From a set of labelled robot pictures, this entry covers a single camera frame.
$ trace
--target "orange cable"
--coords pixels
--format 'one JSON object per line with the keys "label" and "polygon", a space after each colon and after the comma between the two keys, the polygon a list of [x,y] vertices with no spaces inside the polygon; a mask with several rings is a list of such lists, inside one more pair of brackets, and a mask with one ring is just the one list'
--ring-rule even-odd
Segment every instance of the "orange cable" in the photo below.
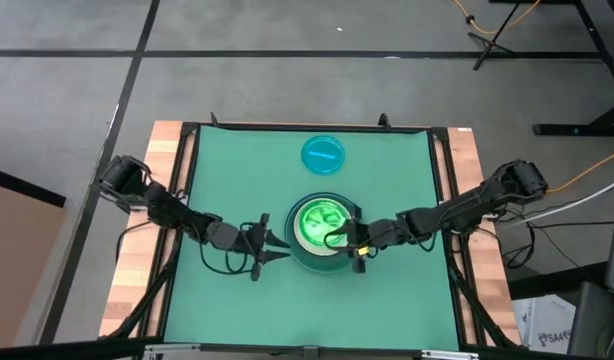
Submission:
{"label": "orange cable", "polygon": [[564,190],[566,187],[568,187],[569,185],[575,183],[576,181],[580,180],[583,176],[589,174],[590,172],[592,172],[593,170],[597,169],[598,167],[600,167],[601,165],[605,164],[606,162],[608,162],[609,160],[614,158],[614,153],[608,157],[606,157],[605,159],[597,162],[595,165],[593,165],[592,167],[590,167],[589,169],[583,171],[580,175],[576,176],[575,178],[569,180],[565,185],[562,185],[556,189],[550,189],[547,190],[547,194],[553,194],[556,192],[559,192],[561,190]]}
{"label": "orange cable", "polygon": [[[514,26],[518,25],[525,16],[527,16],[532,10],[534,10],[536,6],[538,6],[538,4],[540,4],[541,1],[542,0],[536,0],[536,2],[529,9],[527,9],[522,15],[518,17],[518,19],[514,20],[511,24],[505,26],[505,29],[503,29],[503,31],[511,29]],[[469,13],[467,13],[467,10],[465,10],[465,7],[463,6],[463,4],[460,3],[460,1],[454,0],[454,3],[456,3],[456,5],[458,5],[460,10],[462,10],[463,14],[465,14],[465,17],[469,16]],[[476,25],[476,22],[474,20],[469,21],[469,23],[471,24],[471,26],[474,27],[474,29],[478,30],[482,34],[492,35],[498,32],[498,30],[495,30],[495,31],[483,30],[480,27],[478,27],[478,25]]]}

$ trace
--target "concrete floor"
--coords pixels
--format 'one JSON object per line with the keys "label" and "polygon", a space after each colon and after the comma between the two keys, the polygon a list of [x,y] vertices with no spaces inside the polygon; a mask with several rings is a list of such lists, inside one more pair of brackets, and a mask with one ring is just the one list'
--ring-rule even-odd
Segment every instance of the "concrete floor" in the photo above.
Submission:
{"label": "concrete floor", "polygon": [[[507,5],[464,0],[478,23],[496,27]],[[133,49],[149,0],[0,0],[0,48]],[[614,56],[614,15],[585,1]],[[465,50],[451,0],[169,0],[148,49]],[[518,51],[594,50],[576,10],[541,6],[500,43]],[[37,336],[82,199],[106,137],[129,59],[0,58],[0,170],[68,197],[68,217],[18,342]],[[531,124],[587,123],[614,106],[614,83],[593,61],[400,59],[145,59],[114,153],[141,158],[154,120],[461,126],[475,131],[486,174],[503,162],[537,163],[558,185],[614,151],[614,139],[538,138]],[[614,180],[614,162],[533,209],[584,196]],[[554,216],[611,220],[614,194]],[[93,339],[126,217],[99,204],[57,334]],[[607,258],[611,228],[560,228],[554,240],[578,264]],[[500,231],[503,250],[528,242],[522,229]],[[538,235],[529,267],[540,273],[573,265]],[[509,277],[516,276],[513,271]]]}

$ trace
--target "green tabletop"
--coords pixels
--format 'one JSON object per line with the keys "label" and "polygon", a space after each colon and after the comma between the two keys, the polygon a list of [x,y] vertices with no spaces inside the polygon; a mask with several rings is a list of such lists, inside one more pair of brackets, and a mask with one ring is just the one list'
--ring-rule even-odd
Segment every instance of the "green tabletop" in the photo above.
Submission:
{"label": "green tabletop", "polygon": [[[303,144],[317,135],[344,146],[345,162],[333,175],[314,174],[301,162]],[[345,196],[362,208],[365,222],[436,204],[425,133],[205,126],[199,144],[190,207],[236,226],[270,213],[269,227],[281,238],[291,207],[311,193]],[[208,262],[224,269],[224,253],[204,249]],[[240,255],[232,258],[233,266],[240,264]],[[449,351],[458,349],[455,326],[442,241],[431,253],[417,246],[382,251],[363,275],[351,267],[316,273],[286,258],[264,266],[252,282],[248,275],[210,272],[198,243],[184,238],[165,341]]]}

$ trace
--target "blue petri dish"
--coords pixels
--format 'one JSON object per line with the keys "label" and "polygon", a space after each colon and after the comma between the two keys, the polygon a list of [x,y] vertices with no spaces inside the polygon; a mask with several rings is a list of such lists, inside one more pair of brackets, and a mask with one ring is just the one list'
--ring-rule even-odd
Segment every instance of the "blue petri dish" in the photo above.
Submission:
{"label": "blue petri dish", "polygon": [[345,149],[335,138],[320,135],[305,142],[301,156],[303,164],[313,173],[331,175],[343,166]]}

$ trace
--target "green bowl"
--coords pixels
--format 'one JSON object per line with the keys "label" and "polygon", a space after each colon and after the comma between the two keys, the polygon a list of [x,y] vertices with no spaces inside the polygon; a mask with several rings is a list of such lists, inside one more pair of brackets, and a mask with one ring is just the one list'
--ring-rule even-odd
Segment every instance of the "green bowl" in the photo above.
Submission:
{"label": "green bowl", "polygon": [[[357,216],[357,207],[343,196],[334,193],[315,193],[296,203],[285,221],[285,239],[291,246],[294,259],[306,268],[330,273],[351,264],[347,253],[327,248],[324,236]],[[346,235],[329,236],[329,246],[347,245]]]}

